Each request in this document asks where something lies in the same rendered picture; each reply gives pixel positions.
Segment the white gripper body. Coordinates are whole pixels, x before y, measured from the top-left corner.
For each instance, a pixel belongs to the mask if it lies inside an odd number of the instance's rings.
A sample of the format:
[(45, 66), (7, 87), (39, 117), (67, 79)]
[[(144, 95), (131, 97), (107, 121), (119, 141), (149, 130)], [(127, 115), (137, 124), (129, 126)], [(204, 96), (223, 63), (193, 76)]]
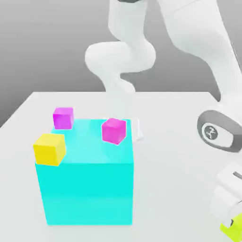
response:
[(217, 175), (217, 203), (242, 202), (242, 165), (232, 162)]

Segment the small lime cube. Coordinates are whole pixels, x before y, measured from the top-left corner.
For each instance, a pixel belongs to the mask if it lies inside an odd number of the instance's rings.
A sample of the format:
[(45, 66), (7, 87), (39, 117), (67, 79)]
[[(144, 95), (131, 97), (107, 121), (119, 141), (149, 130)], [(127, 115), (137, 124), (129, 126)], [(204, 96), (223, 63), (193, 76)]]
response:
[(226, 234), (233, 242), (242, 242), (242, 213), (231, 220), (229, 227), (221, 224), (220, 230)]

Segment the small magenta cube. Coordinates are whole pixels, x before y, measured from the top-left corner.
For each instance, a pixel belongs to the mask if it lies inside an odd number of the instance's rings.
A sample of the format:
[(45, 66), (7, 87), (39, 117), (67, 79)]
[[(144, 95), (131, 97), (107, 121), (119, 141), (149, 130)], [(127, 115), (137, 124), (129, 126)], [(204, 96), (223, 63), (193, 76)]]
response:
[(116, 118), (107, 119), (102, 125), (102, 140), (119, 145), (126, 137), (126, 121)]
[(73, 108), (57, 107), (53, 113), (53, 122), (56, 130), (71, 130), (74, 124)]

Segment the small yellow cube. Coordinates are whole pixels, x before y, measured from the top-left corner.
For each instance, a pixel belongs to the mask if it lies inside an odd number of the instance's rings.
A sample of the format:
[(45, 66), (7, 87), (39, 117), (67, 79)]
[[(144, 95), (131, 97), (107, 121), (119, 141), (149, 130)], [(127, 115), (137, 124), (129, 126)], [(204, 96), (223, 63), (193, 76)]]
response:
[(37, 164), (59, 166), (66, 154), (63, 134), (42, 134), (33, 144)]

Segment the large cyan box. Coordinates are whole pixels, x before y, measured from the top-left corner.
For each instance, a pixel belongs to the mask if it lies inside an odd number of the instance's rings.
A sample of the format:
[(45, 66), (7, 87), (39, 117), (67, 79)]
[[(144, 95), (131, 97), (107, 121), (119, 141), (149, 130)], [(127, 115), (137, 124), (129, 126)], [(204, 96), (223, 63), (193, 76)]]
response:
[(131, 122), (118, 145), (102, 140), (102, 119), (77, 119), (60, 130), (66, 155), (58, 166), (36, 165), (48, 225), (131, 225), (134, 157)]

